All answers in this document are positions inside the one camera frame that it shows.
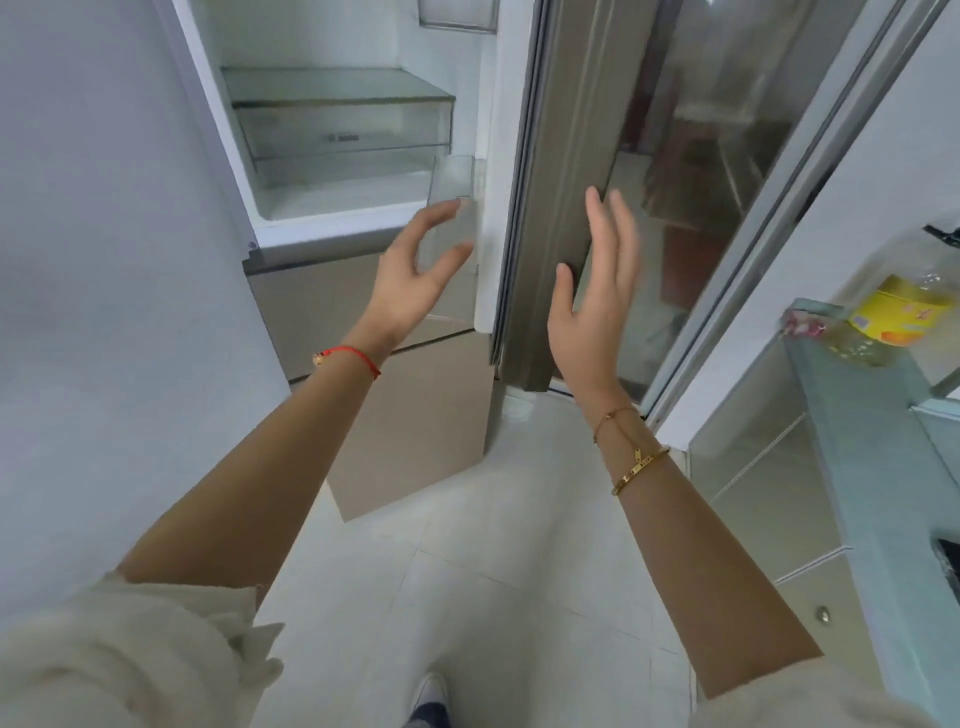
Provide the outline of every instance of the plastic bottle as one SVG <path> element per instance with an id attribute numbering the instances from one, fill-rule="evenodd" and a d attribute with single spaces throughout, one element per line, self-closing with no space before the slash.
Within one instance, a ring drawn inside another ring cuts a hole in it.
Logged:
<path id="1" fill-rule="evenodd" d="M 960 298 L 960 228 L 933 226 L 896 239 L 866 288 L 868 295 L 844 321 L 824 332 L 825 343 L 850 361 L 870 367 L 890 364 L 899 348 L 922 339 Z"/>

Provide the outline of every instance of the tiled floor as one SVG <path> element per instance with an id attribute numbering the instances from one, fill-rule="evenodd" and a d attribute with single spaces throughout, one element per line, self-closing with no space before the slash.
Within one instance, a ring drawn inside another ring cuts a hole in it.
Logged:
<path id="1" fill-rule="evenodd" d="M 572 402 L 507 398 L 471 470 L 350 523 L 324 488 L 260 613 L 254 726 L 391 728 L 431 666 L 454 725 L 680 728 L 689 665 Z"/>

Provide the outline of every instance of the shoe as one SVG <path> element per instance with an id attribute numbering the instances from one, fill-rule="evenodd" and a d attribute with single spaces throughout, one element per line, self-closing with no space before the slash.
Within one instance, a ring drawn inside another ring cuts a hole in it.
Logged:
<path id="1" fill-rule="evenodd" d="M 439 672 L 427 672 L 414 691 L 409 720 L 422 720 L 433 728 L 449 728 L 450 718 L 446 704 L 444 677 Z"/>

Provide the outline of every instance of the white sweater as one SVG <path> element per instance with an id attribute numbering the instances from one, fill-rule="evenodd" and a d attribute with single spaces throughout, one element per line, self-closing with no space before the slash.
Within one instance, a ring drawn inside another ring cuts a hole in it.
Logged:
<path id="1" fill-rule="evenodd" d="M 253 589 L 115 575 L 0 638 L 0 726 L 237 728 L 283 670 Z M 702 705 L 691 728 L 930 728 L 923 711 L 811 660 Z"/>

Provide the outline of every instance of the gold bangle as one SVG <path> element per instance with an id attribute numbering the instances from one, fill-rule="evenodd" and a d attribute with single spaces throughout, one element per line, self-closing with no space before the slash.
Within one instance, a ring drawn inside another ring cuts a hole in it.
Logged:
<path id="1" fill-rule="evenodd" d="M 594 445 L 597 444 L 597 435 L 600 434 L 600 428 L 603 426 L 604 422 L 606 422 L 607 420 L 612 420 L 619 413 L 626 412 L 627 410 L 631 410 L 631 409 L 634 409 L 634 406 L 632 404 L 628 404 L 626 407 L 620 407 L 618 409 L 614 409 L 613 412 L 608 412 L 606 415 L 604 415 L 603 420 L 601 420 L 600 424 L 596 427 L 596 429 L 593 430 L 593 444 Z"/>
<path id="2" fill-rule="evenodd" d="M 658 457 L 660 457 L 661 455 L 665 455 L 669 451 L 670 451 L 670 448 L 660 448 L 654 454 L 647 455 L 646 457 L 644 457 L 640 452 L 640 448 L 635 449 L 634 458 L 636 458 L 636 465 L 630 468 L 630 471 L 626 475 L 624 475 L 623 477 L 621 477 L 619 480 L 616 481 L 616 483 L 613 485 L 613 490 L 611 491 L 611 493 L 614 496 L 619 496 L 620 491 L 626 488 L 627 485 L 630 484 L 630 481 L 632 481 L 639 474 L 640 471 L 642 471 L 644 468 L 650 465 L 650 463 L 652 463 Z"/>

